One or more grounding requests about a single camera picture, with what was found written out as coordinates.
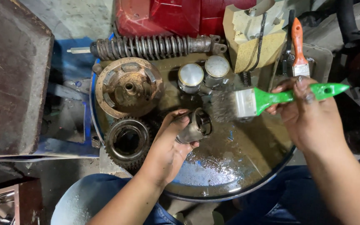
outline shock absorber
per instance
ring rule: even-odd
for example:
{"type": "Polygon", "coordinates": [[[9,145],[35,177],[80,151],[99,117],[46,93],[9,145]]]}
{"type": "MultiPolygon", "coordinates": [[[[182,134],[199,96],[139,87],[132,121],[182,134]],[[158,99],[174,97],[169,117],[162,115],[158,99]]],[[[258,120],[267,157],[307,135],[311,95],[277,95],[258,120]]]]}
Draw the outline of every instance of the shock absorber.
{"type": "Polygon", "coordinates": [[[220,44],[220,36],[210,35],[198,38],[180,36],[141,36],[113,37],[98,39],[90,47],[71,48],[67,52],[92,53],[95,57],[107,61],[126,57],[138,57],[146,60],[159,60],[179,57],[193,52],[211,52],[221,54],[227,51],[227,45],[220,44]]]}

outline brush bristles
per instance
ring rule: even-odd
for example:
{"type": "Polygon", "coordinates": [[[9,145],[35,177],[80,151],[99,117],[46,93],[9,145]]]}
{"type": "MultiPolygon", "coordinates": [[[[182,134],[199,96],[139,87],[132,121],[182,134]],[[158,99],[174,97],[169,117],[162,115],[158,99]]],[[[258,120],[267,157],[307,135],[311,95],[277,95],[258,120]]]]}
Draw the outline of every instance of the brush bristles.
{"type": "Polygon", "coordinates": [[[237,120],[234,92],[214,91],[211,102],[214,120],[217,122],[237,120]]]}

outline green brush handle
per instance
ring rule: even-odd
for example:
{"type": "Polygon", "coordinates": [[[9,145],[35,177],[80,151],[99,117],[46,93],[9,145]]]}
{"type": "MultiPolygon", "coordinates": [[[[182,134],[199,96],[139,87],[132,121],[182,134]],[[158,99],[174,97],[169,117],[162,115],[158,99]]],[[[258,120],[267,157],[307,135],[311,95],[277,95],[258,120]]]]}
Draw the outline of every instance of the green brush handle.
{"type": "MultiPolygon", "coordinates": [[[[317,100],[326,99],[338,95],[350,87],[345,84],[327,83],[309,85],[317,100]]],[[[280,93],[267,93],[258,88],[255,89],[256,115],[260,115],[267,107],[276,103],[286,103],[294,101],[293,90],[280,93]]]]}

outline green paintbrush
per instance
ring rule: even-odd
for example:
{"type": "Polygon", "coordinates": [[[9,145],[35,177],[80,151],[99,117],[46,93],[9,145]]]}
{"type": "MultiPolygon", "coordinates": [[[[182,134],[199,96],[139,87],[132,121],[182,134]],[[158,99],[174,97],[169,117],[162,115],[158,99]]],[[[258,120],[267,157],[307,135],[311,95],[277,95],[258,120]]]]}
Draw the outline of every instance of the green paintbrush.
{"type": "MultiPolygon", "coordinates": [[[[310,85],[317,100],[333,97],[349,88],[348,85],[337,83],[310,85]]],[[[254,87],[238,91],[215,91],[212,94],[213,118],[218,122],[228,122],[259,116],[273,104],[292,101],[293,90],[267,93],[254,87]]]]}

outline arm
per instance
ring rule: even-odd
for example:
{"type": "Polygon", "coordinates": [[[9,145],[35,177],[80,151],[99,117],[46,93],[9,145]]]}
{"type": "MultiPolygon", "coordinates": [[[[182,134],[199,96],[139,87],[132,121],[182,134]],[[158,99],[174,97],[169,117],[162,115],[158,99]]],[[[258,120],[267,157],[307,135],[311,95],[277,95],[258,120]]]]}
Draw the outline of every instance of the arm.
{"type": "Polygon", "coordinates": [[[313,82],[295,77],[280,84],[273,92],[293,89],[296,102],[267,112],[282,116],[330,211],[345,225],[360,225],[360,164],[345,141],[335,100],[317,101],[309,88],[313,82]]]}
{"type": "Polygon", "coordinates": [[[137,174],[99,211],[87,225],[142,224],[165,186],[180,170],[187,154],[198,142],[182,145],[176,136],[188,124],[188,110],[168,114],[137,174]]]}

